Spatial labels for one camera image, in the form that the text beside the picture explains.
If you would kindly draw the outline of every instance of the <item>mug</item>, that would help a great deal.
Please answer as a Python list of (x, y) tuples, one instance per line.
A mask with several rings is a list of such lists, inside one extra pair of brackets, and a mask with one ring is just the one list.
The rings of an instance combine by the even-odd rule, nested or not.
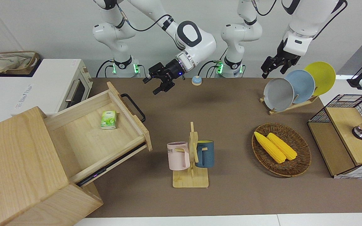
[(213, 140), (198, 140), (196, 147), (199, 162), (195, 166), (210, 168), (214, 166), (214, 142)]
[(173, 142), (167, 144), (168, 166), (171, 170), (185, 170), (189, 163), (188, 142)]

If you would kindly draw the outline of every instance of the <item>yellow corn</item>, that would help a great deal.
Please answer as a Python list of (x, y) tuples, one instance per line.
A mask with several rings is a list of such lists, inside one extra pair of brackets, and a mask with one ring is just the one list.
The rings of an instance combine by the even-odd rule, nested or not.
[(254, 132), (254, 135), (259, 144), (266, 150), (270, 157), (272, 157), (277, 163), (284, 163), (286, 156), (279, 150), (278, 147), (276, 147), (276, 145), (258, 132)]
[(288, 160), (293, 160), (297, 157), (296, 151), (293, 150), (282, 139), (277, 137), (274, 133), (269, 133), (267, 135), (267, 138), (282, 151), (282, 153), (287, 157)]

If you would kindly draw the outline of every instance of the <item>brown table mat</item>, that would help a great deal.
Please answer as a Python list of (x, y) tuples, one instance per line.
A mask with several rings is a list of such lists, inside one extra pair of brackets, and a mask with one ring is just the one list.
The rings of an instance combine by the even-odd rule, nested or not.
[[(175, 80), (167, 93), (154, 96), (159, 80), (98, 78), (90, 96), (111, 81), (146, 114), (153, 151), (144, 150), (95, 181), (104, 205), (89, 217), (210, 216), (276, 213), (362, 212), (362, 180), (332, 179), (306, 122), (320, 100), (269, 116), (258, 99), (269, 79)], [(175, 189), (166, 144), (188, 141), (189, 122), (200, 140), (214, 140), (215, 166), (206, 189)], [(258, 165), (252, 153), (254, 129), (267, 122), (288, 125), (307, 141), (312, 164), (293, 178), (278, 178)]]

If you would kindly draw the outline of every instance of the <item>blue mug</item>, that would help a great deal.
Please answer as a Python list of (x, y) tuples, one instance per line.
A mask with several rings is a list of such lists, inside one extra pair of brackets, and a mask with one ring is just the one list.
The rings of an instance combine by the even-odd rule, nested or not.
[(198, 140), (196, 147), (199, 162), (195, 166), (210, 168), (214, 166), (214, 143), (213, 140)]

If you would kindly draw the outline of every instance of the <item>wooden cabinet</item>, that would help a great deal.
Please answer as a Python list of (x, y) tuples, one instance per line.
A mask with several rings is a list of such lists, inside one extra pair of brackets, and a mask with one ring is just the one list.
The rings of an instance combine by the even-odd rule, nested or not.
[[(0, 225), (73, 225), (103, 202), (93, 181), (147, 148), (148, 130), (111, 83), (51, 117), (35, 107), (0, 123)], [(104, 110), (118, 128), (102, 130)]]

